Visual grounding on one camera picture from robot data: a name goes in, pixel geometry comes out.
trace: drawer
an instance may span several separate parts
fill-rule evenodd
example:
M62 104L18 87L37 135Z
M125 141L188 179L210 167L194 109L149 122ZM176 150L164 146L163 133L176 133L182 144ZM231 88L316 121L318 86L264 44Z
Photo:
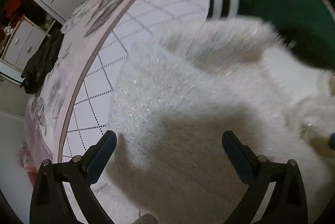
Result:
M15 65L21 49L33 28L34 26L32 24L30 24L25 19L22 19L21 23L16 28L10 42L8 43L8 48L4 55L4 60L12 65Z
M18 55L16 63L14 64L16 68L23 70L26 66L28 60L35 54L39 49L46 34L39 28L34 27L29 34L28 38L22 46L21 52Z

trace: metal screw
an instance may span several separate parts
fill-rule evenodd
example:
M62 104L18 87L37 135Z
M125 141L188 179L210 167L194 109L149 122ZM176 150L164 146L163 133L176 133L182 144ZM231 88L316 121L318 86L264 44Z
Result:
M289 160L289 163L290 163L291 165L293 165L293 166L297 165L296 161L293 160L293 159Z
M268 160L264 155L259 155L257 158L262 163L265 163Z
M45 159L45 160L42 162L42 165L43 165L43 166L46 166L46 165L48 165L48 164L50 164L50 160L49 160L49 159Z
M73 156L73 158L72 158L72 161L74 161L75 163L79 162L80 160L81 160L81 156L80 155Z

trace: white fluffy fabric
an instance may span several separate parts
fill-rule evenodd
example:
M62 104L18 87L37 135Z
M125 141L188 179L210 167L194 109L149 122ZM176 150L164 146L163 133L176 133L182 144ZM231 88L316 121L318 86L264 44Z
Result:
M226 130L256 155L295 159L316 219L335 190L334 163L287 127L290 95L262 59L270 48L283 49L277 33L254 19L166 26L134 43L110 106L118 145L92 186L115 223L139 212L159 223L223 223L247 189L222 149Z

